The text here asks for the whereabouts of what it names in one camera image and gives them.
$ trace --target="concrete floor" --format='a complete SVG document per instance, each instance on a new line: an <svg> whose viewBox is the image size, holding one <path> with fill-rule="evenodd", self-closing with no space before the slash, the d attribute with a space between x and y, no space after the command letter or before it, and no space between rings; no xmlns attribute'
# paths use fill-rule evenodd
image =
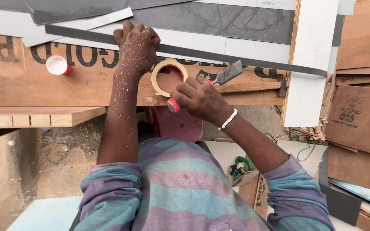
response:
<svg viewBox="0 0 370 231"><path fill-rule="evenodd" d="M235 108L261 132L287 134L274 105ZM35 199L82 194L80 182L95 165L104 121L102 115L75 127L21 129L0 137L0 230ZM204 122L203 128L202 140L227 137L213 124Z"/></svg>

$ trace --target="sleeve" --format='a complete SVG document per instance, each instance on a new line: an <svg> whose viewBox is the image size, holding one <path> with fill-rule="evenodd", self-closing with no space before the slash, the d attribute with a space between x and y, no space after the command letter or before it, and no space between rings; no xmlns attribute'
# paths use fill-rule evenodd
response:
<svg viewBox="0 0 370 231"><path fill-rule="evenodd" d="M141 205L141 174L133 163L94 166L81 182L81 222L75 231L130 230Z"/></svg>
<svg viewBox="0 0 370 231"><path fill-rule="evenodd" d="M319 183L292 154L287 162L263 176L269 188L268 204L274 209L268 222L276 230L335 230Z"/></svg>

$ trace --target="chisel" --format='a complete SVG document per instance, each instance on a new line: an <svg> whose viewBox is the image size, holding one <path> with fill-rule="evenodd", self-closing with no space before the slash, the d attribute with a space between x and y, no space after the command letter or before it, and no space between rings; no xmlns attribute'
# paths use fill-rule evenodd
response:
<svg viewBox="0 0 370 231"><path fill-rule="evenodd" d="M242 64L241 61L237 61L236 63L230 65L227 68L224 68L216 73L215 78L212 80L208 80L212 85L215 83L218 83L219 85L224 85L236 76L239 76L242 74L243 69L242 69ZM183 107L179 106L179 104L172 98L168 99L168 109L171 112L178 112L180 111Z"/></svg>

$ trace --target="chisel handle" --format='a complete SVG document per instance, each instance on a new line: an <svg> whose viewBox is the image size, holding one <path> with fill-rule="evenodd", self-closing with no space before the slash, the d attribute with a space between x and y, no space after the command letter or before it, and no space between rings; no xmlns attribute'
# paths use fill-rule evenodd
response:
<svg viewBox="0 0 370 231"><path fill-rule="evenodd" d="M177 113L179 112L181 109L183 109L184 107L181 107L179 106L179 104L172 98L169 98L168 99L168 102L167 102L167 105L168 105L168 109L171 111L171 112L174 112L174 113Z"/></svg>

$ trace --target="purple and teal striped sweater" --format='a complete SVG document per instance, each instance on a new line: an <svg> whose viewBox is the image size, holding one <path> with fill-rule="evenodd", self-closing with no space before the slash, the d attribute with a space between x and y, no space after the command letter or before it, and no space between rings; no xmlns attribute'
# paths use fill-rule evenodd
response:
<svg viewBox="0 0 370 231"><path fill-rule="evenodd" d="M138 163L100 164L81 183L78 230L334 230L326 199L298 161L264 174L275 213L263 220L232 190L218 161L193 143L153 138Z"/></svg>

